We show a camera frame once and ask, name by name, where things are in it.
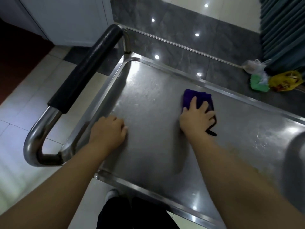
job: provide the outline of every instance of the metal cart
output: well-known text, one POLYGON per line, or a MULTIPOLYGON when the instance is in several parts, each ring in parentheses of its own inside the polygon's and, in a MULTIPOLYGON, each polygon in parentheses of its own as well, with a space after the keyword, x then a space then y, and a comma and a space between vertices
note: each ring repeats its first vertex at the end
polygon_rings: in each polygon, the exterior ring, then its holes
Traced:
POLYGON ((217 142, 266 175, 304 212, 304 118, 132 53, 127 31, 117 25, 106 30, 51 98, 25 140, 25 160, 33 166, 62 165, 88 142, 101 116, 115 114, 129 126, 128 138, 101 164, 96 178, 204 227, 225 227, 179 128, 187 88, 212 94, 217 142), (122 37, 124 55, 108 80, 59 153, 44 154, 48 133, 122 37))

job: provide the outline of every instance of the black foam grip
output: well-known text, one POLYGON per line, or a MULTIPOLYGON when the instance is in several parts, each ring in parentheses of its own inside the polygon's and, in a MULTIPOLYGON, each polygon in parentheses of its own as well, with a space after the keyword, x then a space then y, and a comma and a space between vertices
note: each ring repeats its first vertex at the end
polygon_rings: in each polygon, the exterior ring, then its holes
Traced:
POLYGON ((52 96, 48 105, 66 114, 122 35, 120 27, 114 24, 109 26, 52 96))

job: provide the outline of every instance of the teal curtain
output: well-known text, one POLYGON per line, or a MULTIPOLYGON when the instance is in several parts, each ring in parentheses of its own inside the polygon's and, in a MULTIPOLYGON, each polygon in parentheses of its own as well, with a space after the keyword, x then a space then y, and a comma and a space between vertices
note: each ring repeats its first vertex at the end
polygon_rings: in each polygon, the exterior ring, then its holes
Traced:
POLYGON ((284 72, 305 66, 305 0, 260 0, 263 59, 284 72))

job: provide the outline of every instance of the metal tray surface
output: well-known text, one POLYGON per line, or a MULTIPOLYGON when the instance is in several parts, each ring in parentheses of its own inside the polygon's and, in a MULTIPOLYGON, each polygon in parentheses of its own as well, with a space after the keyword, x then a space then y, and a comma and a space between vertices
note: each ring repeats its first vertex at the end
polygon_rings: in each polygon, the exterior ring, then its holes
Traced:
POLYGON ((124 118, 127 139, 102 163, 98 178, 150 197, 202 226, 224 227, 179 127, 187 88, 212 94, 219 145, 257 168, 304 212, 303 118, 135 53, 117 64, 63 146, 63 155, 74 153, 74 141, 76 151, 88 142, 90 128, 101 116, 124 118))

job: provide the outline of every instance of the yellow plastic bag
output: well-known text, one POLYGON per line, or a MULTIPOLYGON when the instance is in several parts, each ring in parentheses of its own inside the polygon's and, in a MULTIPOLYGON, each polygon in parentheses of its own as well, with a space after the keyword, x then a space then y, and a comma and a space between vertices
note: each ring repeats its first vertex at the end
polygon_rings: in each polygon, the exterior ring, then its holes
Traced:
POLYGON ((269 79, 269 87, 277 92, 290 91, 303 82, 304 81, 299 72, 287 71, 271 77, 269 79))

